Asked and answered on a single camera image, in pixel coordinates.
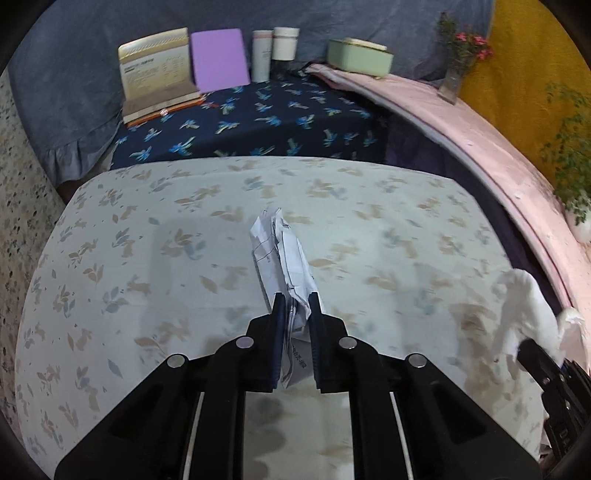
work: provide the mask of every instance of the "speckled wall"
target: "speckled wall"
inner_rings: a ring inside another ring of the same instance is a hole
[[[14,351],[22,305],[41,252],[64,204],[37,162],[0,76],[0,412],[20,438]]]

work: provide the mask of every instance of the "jar lid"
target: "jar lid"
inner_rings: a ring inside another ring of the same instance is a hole
[[[252,36],[255,38],[268,38],[273,36],[273,30],[253,30]]]
[[[273,30],[273,35],[275,37],[297,38],[298,35],[300,35],[300,29],[292,27],[275,27]]]

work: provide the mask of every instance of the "navy floral blanket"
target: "navy floral blanket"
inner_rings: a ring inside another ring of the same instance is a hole
[[[181,158],[297,155],[383,163],[388,112],[320,80],[289,77],[119,128],[111,169]]]

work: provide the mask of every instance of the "purple notebook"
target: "purple notebook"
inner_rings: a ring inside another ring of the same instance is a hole
[[[191,33],[191,52],[199,91],[215,92],[251,82],[239,28]]]

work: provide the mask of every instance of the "white bottle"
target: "white bottle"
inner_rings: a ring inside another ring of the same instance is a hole
[[[266,82],[271,69],[271,49],[273,30],[255,30],[252,32],[252,71],[253,83]]]

